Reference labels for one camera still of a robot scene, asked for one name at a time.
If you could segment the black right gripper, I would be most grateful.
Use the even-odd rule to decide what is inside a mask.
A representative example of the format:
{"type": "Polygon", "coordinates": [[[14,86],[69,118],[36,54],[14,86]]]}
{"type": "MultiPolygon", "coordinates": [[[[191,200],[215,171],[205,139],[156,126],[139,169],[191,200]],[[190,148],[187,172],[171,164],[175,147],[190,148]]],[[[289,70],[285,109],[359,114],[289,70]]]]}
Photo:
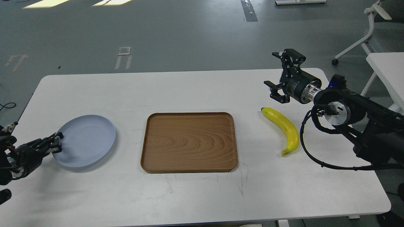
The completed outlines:
{"type": "Polygon", "coordinates": [[[273,52],[272,55],[281,60],[283,72],[277,85],[271,81],[264,81],[269,87],[270,98],[282,104],[290,102],[290,97],[301,104],[311,102],[309,91],[313,87],[320,89],[322,81],[300,69],[301,64],[307,59],[306,56],[294,49],[284,49],[283,52],[273,52]],[[279,90],[282,90],[284,95],[280,95],[279,90]]]}

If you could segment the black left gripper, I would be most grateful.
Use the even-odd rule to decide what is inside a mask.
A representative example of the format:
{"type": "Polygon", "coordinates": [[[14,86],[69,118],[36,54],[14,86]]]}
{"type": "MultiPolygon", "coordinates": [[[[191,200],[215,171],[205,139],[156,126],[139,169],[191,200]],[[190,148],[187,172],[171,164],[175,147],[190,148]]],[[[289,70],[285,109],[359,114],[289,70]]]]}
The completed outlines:
{"type": "Polygon", "coordinates": [[[10,173],[12,179],[27,177],[42,164],[44,155],[59,153],[62,151],[62,132],[53,133],[46,138],[38,138],[29,142],[29,146],[21,145],[16,152],[9,153],[9,162],[12,165],[10,173]]]}

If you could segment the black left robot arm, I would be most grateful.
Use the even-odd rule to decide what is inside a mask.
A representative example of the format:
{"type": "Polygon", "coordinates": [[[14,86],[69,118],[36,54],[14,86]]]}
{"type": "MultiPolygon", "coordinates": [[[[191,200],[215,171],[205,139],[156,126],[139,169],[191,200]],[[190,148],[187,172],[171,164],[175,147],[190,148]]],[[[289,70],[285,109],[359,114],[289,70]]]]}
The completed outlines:
{"type": "Polygon", "coordinates": [[[0,133],[0,184],[5,186],[13,180],[27,177],[51,153],[62,151],[62,132],[56,132],[45,138],[38,138],[15,147],[16,137],[12,135],[18,122],[1,126],[0,133]]]}

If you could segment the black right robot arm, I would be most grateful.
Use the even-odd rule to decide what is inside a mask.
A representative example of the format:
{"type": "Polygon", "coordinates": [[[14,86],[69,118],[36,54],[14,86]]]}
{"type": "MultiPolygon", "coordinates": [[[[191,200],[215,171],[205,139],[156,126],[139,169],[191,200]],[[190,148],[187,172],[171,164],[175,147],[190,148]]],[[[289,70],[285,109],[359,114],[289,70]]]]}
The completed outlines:
{"type": "Polygon", "coordinates": [[[301,104],[313,103],[301,124],[298,142],[307,156],[321,167],[335,170],[375,171],[403,169],[403,115],[349,90],[344,76],[335,74],[328,86],[302,70],[306,57],[294,49],[272,55],[281,61],[279,84],[264,81],[270,98],[282,104],[290,98],[301,104]],[[343,135],[353,144],[353,152],[370,165],[336,166],[315,158],[304,143],[304,129],[311,119],[314,126],[329,135],[343,135]]]}

